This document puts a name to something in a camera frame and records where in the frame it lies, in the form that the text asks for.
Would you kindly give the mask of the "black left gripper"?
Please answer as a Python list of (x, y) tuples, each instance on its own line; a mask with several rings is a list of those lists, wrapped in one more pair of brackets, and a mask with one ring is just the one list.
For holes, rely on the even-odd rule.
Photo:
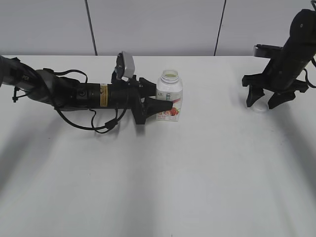
[(172, 101), (151, 98), (156, 96), (157, 85), (145, 78), (136, 79), (133, 75), (127, 81), (112, 75), (108, 85), (108, 107), (130, 109), (137, 125), (143, 125), (146, 119), (160, 112), (169, 111), (173, 107)]

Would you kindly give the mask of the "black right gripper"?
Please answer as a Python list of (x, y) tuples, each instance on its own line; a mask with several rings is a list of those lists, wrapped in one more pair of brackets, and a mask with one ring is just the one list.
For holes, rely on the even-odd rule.
[(270, 60), (260, 74), (244, 75), (242, 86), (248, 88), (247, 107), (251, 107), (263, 97), (264, 90), (275, 92), (268, 101), (269, 109), (273, 109), (285, 102), (296, 98), (293, 91), (305, 92), (308, 85), (297, 77), (308, 64), (305, 53), (271, 53)]

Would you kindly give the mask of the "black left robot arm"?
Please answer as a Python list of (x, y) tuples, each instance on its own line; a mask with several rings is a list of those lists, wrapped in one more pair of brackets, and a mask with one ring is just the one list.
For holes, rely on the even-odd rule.
[(18, 58), (0, 58), (0, 82), (14, 91), (23, 90), (31, 100), (50, 104), (63, 111), (122, 109), (132, 111), (136, 124), (160, 112), (171, 110), (171, 101), (157, 100), (156, 84), (137, 78), (132, 55), (118, 54), (110, 84), (80, 82), (66, 77), (74, 70), (55, 72), (44, 68), (34, 70)]

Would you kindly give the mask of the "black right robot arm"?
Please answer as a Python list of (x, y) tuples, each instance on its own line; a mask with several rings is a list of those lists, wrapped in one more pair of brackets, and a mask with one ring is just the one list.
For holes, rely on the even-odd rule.
[(263, 97), (264, 90), (273, 92), (268, 101), (269, 109), (295, 99), (295, 92), (304, 93), (313, 88), (309, 80), (301, 81), (297, 77), (306, 69), (309, 62), (316, 62), (316, 12), (303, 9), (293, 19), (289, 38), (284, 46), (257, 44), (255, 57), (268, 58), (269, 62), (262, 73), (245, 75), (242, 85), (248, 87), (246, 100), (251, 107)]

